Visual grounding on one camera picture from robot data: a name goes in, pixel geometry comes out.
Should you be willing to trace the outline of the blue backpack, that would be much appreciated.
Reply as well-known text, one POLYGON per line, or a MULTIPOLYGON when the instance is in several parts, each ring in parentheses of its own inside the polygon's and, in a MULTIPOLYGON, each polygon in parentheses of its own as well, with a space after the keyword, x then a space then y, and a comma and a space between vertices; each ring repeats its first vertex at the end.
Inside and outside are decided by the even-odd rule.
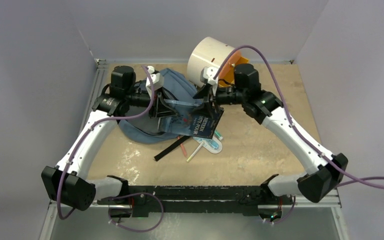
POLYGON ((150 113, 141 117, 120 120, 118 126, 120 130, 130 140, 141 144, 156 144, 167 140, 176 139, 169 147, 154 156, 158 162, 170 152, 180 147, 186 156, 186 150, 183 143, 190 139, 184 134, 166 132, 159 129, 159 120, 167 120, 175 117, 180 111, 169 105, 169 100, 179 101, 181 103, 198 103, 193 99, 197 89, 190 83, 186 77, 173 69, 164 68, 159 71, 160 78, 164 80, 163 86, 156 91, 156 100, 150 113))

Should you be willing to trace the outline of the dark blue book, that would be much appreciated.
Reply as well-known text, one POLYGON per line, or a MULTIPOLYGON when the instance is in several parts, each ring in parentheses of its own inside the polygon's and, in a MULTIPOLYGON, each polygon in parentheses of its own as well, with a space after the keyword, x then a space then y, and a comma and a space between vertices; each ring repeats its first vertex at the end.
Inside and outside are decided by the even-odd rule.
POLYGON ((166 100, 176 114, 161 117, 158 130, 164 133, 211 139, 224 113, 222 107, 204 109, 198 103, 166 100))

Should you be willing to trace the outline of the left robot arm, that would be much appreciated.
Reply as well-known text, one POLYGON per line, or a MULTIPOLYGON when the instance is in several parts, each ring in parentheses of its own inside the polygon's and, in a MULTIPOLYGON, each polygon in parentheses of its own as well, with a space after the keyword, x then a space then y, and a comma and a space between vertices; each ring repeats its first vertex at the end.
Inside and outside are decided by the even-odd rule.
POLYGON ((164 80, 153 66, 142 66, 146 74, 145 90, 135 89, 135 70, 126 65, 111 72, 111 82, 104 86, 94 101, 88 119, 72 147, 54 166, 46 166, 41 178, 49 198, 56 202, 60 219, 72 211, 87 210, 94 201, 110 198, 118 205, 129 199, 127 181, 108 175, 87 181, 92 163, 108 135, 121 120, 147 115, 157 100, 157 91, 164 80), (72 211, 64 214, 62 205, 72 211))

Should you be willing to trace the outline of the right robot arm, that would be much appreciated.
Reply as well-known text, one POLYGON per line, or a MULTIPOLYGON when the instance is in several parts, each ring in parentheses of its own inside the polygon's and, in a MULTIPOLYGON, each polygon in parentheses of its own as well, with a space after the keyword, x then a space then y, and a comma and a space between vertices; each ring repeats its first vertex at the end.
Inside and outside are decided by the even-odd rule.
POLYGON ((343 180, 349 163, 342 154, 334 154, 309 135, 286 113, 284 103, 261 87, 259 72, 252 64, 234 67, 234 84, 217 87, 218 68, 205 66, 198 73, 201 89, 194 98, 202 99, 199 112, 214 117, 222 105, 241 105, 244 112, 277 136, 295 155, 304 168, 296 175, 274 174, 262 183, 260 196, 268 204, 283 195, 302 195, 312 203, 320 202, 343 180))

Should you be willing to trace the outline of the blister pack with blue items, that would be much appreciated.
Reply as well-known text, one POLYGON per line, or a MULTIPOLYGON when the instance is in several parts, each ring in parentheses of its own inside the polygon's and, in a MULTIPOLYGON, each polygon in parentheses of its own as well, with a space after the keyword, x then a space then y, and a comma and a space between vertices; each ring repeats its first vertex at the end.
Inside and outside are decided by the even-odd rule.
POLYGON ((203 147, 212 154, 219 154, 223 150, 223 144, 215 136, 212 139, 194 136, 193 139, 199 144, 203 143, 203 147))

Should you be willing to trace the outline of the yellow open drawer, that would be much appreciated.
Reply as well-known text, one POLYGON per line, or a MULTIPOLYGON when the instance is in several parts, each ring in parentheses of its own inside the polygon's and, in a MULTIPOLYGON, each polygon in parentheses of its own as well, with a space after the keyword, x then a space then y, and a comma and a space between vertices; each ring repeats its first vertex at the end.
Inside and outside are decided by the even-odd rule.
POLYGON ((249 59, 243 57, 241 52, 235 53, 233 56, 231 56, 218 76, 218 86, 229 87, 234 85, 234 67, 239 64, 247 64, 248 62, 249 59))

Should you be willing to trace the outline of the green white glue stick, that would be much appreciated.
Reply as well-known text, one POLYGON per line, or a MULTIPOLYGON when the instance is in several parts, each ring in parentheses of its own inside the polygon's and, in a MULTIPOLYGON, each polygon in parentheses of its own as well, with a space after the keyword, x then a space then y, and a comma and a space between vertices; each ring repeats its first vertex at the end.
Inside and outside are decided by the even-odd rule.
POLYGON ((214 134, 216 135, 216 137, 217 137, 220 141, 222 141, 222 140, 224 139, 223 136, 221 135, 221 133, 220 133, 219 131, 215 130, 215 131, 214 131, 214 134))

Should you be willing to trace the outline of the cream round drawer cabinet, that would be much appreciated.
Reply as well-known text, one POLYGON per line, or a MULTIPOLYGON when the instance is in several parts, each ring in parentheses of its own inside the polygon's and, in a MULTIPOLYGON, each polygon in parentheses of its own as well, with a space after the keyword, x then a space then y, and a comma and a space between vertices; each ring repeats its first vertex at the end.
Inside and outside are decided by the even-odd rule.
POLYGON ((201 87, 203 85, 200 81, 202 69, 204 67, 219 68, 233 50, 234 47, 212 37, 208 36, 204 38, 194 48, 189 57, 186 69, 188 80, 197 87, 201 87))

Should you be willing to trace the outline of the white marker pen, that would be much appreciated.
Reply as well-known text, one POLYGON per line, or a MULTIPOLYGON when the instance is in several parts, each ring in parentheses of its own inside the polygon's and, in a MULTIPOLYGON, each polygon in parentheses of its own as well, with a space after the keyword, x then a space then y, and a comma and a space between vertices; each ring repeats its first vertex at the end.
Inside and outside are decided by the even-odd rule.
POLYGON ((189 163, 193 158, 194 156, 199 152, 199 150, 203 147, 204 145, 204 142, 201 142, 197 148, 192 152, 192 154, 187 158, 186 162, 189 163))

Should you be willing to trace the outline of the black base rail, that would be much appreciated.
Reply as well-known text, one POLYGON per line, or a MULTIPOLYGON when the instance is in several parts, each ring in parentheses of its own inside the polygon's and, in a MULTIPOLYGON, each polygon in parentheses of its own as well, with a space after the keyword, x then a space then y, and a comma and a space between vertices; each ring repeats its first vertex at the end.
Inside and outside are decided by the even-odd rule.
POLYGON ((133 208, 133 217, 150 213, 271 215, 279 205, 289 206, 290 196, 274 196, 259 185, 185 186, 131 185, 119 197, 98 200, 99 205, 125 205, 133 208))

